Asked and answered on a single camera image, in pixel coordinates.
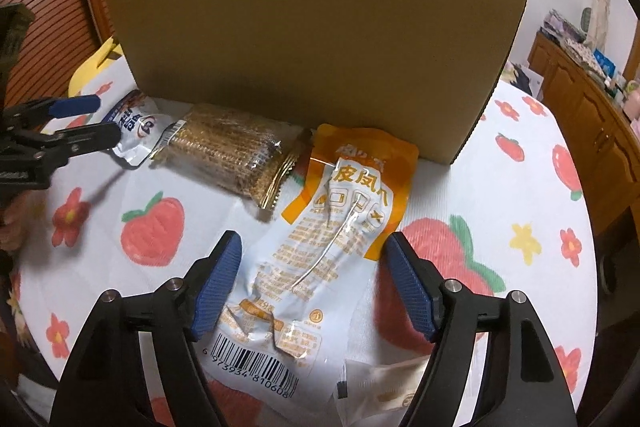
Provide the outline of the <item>person's left hand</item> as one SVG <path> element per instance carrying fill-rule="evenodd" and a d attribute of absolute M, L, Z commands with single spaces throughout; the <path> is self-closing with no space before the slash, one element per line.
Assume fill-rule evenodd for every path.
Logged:
<path fill-rule="evenodd" d="M 11 202 L 1 206 L 0 247 L 14 254 L 22 248 L 32 225 L 46 211 L 47 193 L 26 191 L 16 195 Z"/>

